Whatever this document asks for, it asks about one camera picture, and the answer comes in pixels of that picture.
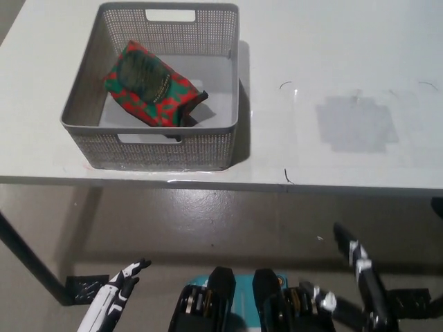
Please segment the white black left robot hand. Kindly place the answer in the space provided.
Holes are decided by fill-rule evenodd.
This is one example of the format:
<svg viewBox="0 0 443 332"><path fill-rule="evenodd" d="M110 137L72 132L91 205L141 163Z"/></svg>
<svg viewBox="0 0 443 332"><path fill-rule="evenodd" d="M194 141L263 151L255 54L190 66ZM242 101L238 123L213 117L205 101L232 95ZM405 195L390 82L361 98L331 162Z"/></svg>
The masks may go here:
<svg viewBox="0 0 443 332"><path fill-rule="evenodd" d="M89 306L77 332L112 332L139 281L137 274L151 264L151 260L140 259L123 268L102 286Z"/></svg>

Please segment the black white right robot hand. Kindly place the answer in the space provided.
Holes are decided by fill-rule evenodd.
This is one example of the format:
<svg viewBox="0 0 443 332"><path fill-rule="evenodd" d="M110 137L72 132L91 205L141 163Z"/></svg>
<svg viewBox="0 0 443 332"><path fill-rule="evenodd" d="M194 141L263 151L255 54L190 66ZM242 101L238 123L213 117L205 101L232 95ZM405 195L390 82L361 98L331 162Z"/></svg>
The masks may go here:
<svg viewBox="0 0 443 332"><path fill-rule="evenodd" d="M339 251L354 270L364 307L359 308L307 280L302 280L299 287L308 294L319 313L329 315L353 331L398 331L399 319L389 305L387 290L365 248L340 223L334 224L333 233Z"/></svg>

